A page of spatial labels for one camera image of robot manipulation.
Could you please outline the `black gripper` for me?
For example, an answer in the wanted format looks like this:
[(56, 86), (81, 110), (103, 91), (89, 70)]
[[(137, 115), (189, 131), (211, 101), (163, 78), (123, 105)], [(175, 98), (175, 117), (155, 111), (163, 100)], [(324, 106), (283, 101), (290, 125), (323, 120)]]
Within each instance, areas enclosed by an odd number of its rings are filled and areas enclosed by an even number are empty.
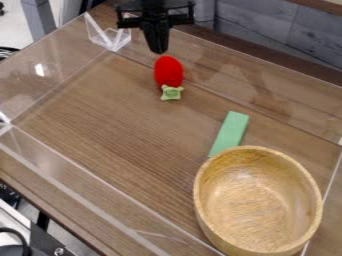
[(117, 27), (141, 28), (149, 50), (161, 54), (168, 50), (169, 27), (193, 23), (193, 8), (192, 0), (128, 0), (115, 7)]

